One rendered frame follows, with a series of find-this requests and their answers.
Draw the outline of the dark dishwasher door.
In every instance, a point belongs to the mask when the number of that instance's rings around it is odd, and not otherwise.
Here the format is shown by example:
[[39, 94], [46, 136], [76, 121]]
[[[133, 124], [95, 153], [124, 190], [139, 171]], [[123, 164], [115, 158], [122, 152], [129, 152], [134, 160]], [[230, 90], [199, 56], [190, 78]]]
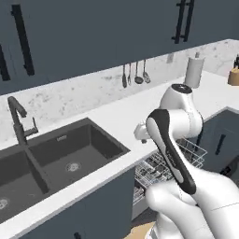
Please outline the dark dishwasher door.
[[230, 178], [239, 188], [239, 155], [224, 167], [220, 174]]

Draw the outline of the white paper towel roll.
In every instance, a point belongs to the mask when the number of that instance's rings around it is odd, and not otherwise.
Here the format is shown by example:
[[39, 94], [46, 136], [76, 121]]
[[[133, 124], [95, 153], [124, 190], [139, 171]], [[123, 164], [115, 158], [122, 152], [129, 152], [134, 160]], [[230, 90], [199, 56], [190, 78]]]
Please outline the white paper towel roll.
[[194, 57], [189, 57], [184, 83], [193, 89], [198, 88], [203, 67], [204, 57], [199, 52], [196, 52]]

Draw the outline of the grey dishwasher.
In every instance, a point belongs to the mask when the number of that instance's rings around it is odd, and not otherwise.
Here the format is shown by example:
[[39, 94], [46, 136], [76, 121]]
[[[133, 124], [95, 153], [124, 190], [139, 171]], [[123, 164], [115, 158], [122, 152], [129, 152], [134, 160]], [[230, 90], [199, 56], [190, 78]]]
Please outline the grey dishwasher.
[[132, 219], [137, 218], [142, 212], [148, 208], [145, 190], [141, 187], [134, 188], [134, 199], [133, 199], [133, 212]]

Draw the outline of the dark blue lower cupboard door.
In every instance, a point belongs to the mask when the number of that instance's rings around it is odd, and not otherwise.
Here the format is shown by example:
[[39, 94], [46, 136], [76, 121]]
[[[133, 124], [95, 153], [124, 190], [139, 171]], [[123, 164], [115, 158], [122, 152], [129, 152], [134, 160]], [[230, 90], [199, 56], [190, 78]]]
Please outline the dark blue lower cupboard door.
[[20, 239], [122, 239], [131, 228], [134, 169], [47, 220]]

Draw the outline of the dark blue upper cupboard door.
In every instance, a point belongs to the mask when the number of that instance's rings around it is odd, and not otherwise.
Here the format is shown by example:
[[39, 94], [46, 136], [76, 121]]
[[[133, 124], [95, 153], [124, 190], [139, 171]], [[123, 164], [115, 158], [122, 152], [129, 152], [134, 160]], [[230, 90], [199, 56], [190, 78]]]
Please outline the dark blue upper cupboard door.
[[[20, 40], [11, 15], [11, 6], [21, 5], [26, 34], [35, 68], [28, 76], [24, 69]], [[8, 0], [15, 46], [11, 48], [19, 78], [36, 86], [77, 77], [104, 67], [96, 39], [85, 27], [84, 4], [81, 0]]]
[[[5, 8], [3, 1], [0, 0], [0, 45], [2, 46], [4, 56], [6, 59], [6, 40], [7, 40], [7, 34], [5, 31], [6, 26], [6, 14], [5, 14]], [[2, 76], [0, 75], [0, 95], [7, 93], [7, 83], [8, 81], [4, 81], [2, 79]]]
[[[185, 21], [188, 10], [185, 5]], [[180, 42], [180, 48], [194, 48], [224, 39], [239, 39], [239, 0], [195, 0], [189, 38], [187, 42]]]
[[109, 0], [110, 67], [170, 53], [180, 0]]

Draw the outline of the dark double sink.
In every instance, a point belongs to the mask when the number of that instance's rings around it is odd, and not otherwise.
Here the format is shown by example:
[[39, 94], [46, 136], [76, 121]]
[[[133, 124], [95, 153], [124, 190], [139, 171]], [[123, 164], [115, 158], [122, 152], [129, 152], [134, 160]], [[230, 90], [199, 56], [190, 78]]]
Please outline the dark double sink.
[[0, 150], [0, 223], [129, 152], [86, 118]]

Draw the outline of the dark metal tap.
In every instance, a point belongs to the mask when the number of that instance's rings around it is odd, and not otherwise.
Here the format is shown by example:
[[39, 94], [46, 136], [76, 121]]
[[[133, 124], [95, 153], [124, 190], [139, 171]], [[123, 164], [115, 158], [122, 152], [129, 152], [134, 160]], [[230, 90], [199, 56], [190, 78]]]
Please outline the dark metal tap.
[[9, 106], [11, 117], [13, 119], [13, 129], [14, 129], [15, 135], [17, 137], [17, 140], [20, 145], [26, 145], [27, 137], [38, 133], [38, 129], [35, 124], [35, 120], [33, 120], [34, 127], [32, 129], [25, 131], [23, 129], [23, 126], [22, 126], [20, 120], [19, 120], [19, 115], [21, 115], [22, 118], [25, 118], [27, 116], [27, 111], [19, 103], [19, 101], [13, 96], [9, 96], [7, 98], [7, 103]]

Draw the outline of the hanging dark spatula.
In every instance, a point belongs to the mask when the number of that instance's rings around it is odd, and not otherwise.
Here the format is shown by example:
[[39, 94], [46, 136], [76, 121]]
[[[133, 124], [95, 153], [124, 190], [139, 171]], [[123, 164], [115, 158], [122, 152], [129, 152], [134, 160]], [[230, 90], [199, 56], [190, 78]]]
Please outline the hanging dark spatula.
[[127, 87], [127, 78], [126, 78], [126, 74], [125, 74], [125, 64], [123, 65], [123, 67], [122, 67], [122, 71], [123, 71], [123, 73], [122, 73], [122, 86], [123, 86], [123, 88], [126, 88]]

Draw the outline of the dark blue corner cupboard door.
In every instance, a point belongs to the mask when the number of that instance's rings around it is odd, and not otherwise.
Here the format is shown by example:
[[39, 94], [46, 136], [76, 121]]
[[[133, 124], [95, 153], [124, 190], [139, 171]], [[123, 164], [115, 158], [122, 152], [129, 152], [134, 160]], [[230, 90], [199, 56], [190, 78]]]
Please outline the dark blue corner cupboard door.
[[[215, 154], [219, 138], [226, 134], [220, 153]], [[239, 115], [225, 109], [204, 123], [199, 146], [207, 151], [203, 168], [220, 173], [239, 155]]]

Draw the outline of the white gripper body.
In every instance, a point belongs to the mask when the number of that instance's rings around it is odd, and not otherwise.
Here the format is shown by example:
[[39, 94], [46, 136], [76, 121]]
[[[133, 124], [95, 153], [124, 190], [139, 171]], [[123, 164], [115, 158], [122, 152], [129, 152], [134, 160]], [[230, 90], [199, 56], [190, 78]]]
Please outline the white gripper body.
[[134, 129], [134, 137], [136, 140], [140, 140], [142, 144], [145, 144], [149, 140], [150, 136], [144, 122], [141, 122], [136, 126]]

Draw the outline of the hanging grey spoon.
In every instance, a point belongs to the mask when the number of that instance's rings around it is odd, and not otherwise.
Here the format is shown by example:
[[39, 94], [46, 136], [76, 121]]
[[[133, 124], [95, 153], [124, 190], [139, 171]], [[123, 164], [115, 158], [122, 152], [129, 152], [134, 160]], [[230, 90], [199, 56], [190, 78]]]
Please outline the hanging grey spoon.
[[145, 80], [146, 83], [150, 83], [150, 77], [148, 73], [146, 72], [146, 60], [144, 60], [144, 66], [143, 66], [143, 79]]

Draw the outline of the wooden knife block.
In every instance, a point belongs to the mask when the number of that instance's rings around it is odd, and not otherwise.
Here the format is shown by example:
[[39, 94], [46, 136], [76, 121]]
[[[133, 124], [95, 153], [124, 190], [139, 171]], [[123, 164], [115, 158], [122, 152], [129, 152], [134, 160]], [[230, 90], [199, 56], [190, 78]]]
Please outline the wooden knife block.
[[234, 60], [233, 69], [230, 71], [228, 77], [228, 84], [231, 86], [239, 86], [239, 54]]

